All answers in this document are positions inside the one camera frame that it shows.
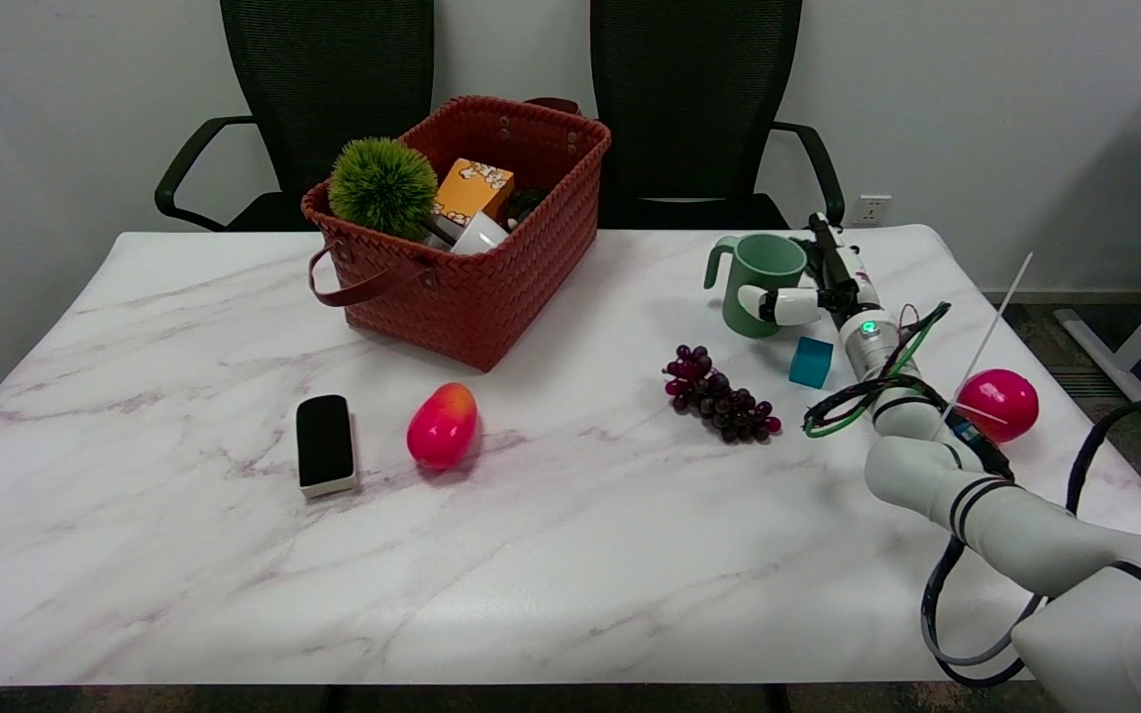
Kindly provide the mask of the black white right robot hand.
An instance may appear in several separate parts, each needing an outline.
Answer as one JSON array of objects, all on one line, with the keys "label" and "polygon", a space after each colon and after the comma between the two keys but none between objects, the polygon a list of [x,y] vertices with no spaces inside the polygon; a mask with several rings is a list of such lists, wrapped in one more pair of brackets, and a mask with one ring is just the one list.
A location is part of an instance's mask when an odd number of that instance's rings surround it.
[{"label": "black white right robot hand", "polygon": [[861,262],[859,248],[842,243],[842,227],[830,222],[824,213],[814,213],[807,220],[812,240],[801,241],[806,249],[806,274],[814,279],[812,287],[737,287],[730,290],[751,319],[780,329],[819,321],[823,311],[830,313],[837,326],[861,311],[882,309],[879,290],[869,279]]}]

